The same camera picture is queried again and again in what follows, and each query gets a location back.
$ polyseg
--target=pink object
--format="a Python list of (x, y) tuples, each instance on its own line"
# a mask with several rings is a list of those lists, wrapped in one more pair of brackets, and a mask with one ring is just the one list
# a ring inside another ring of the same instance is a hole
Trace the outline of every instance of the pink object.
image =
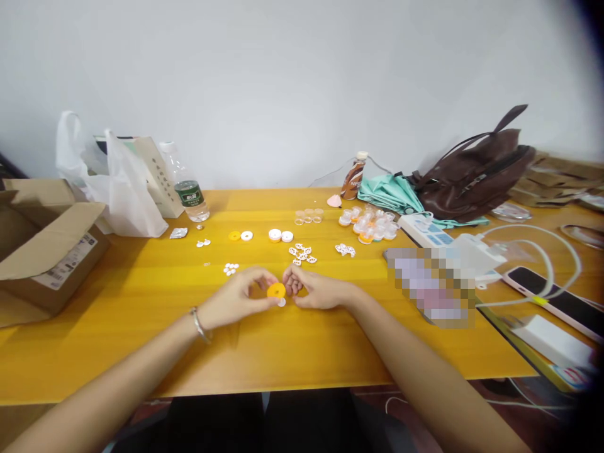
[(342, 205), (342, 198), (339, 195), (332, 195), (327, 199), (327, 204), (332, 208), (339, 208)]

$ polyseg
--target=hand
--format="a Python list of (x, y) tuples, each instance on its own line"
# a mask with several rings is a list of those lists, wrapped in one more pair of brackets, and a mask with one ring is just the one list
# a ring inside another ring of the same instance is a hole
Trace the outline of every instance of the hand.
[(278, 298), (249, 298), (254, 283), (266, 290), (268, 286), (277, 282), (277, 277), (260, 266), (237, 272), (216, 294), (198, 307), (201, 326), (212, 330), (277, 305)]
[[(348, 307), (361, 292), (352, 283), (308, 272), (294, 264), (283, 273), (283, 284), (288, 296), (293, 295), (296, 305), (301, 308), (326, 310), (338, 305)], [(308, 295), (303, 298), (297, 297), (303, 286), (308, 290)]]

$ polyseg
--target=brown backpack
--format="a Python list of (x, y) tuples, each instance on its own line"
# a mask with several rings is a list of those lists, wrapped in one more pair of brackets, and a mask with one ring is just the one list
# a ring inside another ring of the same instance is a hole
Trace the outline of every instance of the brown backpack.
[[(496, 208), (535, 157), (535, 149), (518, 146), (520, 129), (502, 130), (527, 108), (515, 106), (495, 130), (455, 145), (424, 175), (418, 171), (408, 180), (426, 211), (441, 220), (473, 220)], [(475, 147), (472, 143), (483, 138)]]

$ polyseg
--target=white plastic bag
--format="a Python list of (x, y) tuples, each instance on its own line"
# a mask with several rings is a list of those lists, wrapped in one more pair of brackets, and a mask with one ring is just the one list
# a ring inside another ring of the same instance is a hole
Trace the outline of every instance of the white plastic bag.
[(104, 219), (120, 236), (159, 237), (168, 227), (147, 191), (147, 170), (124, 143), (105, 131), (107, 155), (82, 129), (79, 117), (64, 111), (57, 128), (55, 164), (61, 177), (88, 201), (107, 204)]

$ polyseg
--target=backpack strap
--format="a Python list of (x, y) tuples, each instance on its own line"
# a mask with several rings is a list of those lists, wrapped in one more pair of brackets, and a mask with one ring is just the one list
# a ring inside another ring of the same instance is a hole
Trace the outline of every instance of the backpack strap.
[(497, 124), (497, 126), (495, 127), (495, 129), (492, 132), (480, 133), (473, 137), (467, 138), (467, 139), (459, 142), (454, 147), (452, 147), (449, 151), (447, 151), (445, 153), (444, 156), (442, 156), (438, 160), (438, 162), (436, 162), (436, 164), (434, 164), (434, 166), (423, 177), (419, 178), (419, 181), (417, 181), (417, 183), (415, 184), (415, 189), (420, 190), (422, 187), (424, 187), (426, 185), (426, 183), (429, 180), (431, 180), (434, 176), (436, 176), (436, 173), (438, 173), (438, 170), (440, 169), (439, 164), (443, 161), (443, 159), (445, 159), (453, 151), (462, 152), (463, 150), (468, 148), (468, 146), (472, 145), (474, 142), (477, 142), (481, 138), (487, 137), (488, 135), (498, 133), (504, 127), (506, 127), (508, 124), (510, 124), (513, 120), (515, 120), (516, 117), (518, 115), (520, 115), (520, 113), (524, 112), (528, 106), (529, 106), (528, 104), (522, 104), (522, 105), (517, 105), (517, 106), (513, 107), (509, 112), (507, 112), (505, 114), (505, 116), (501, 119), (501, 121)]

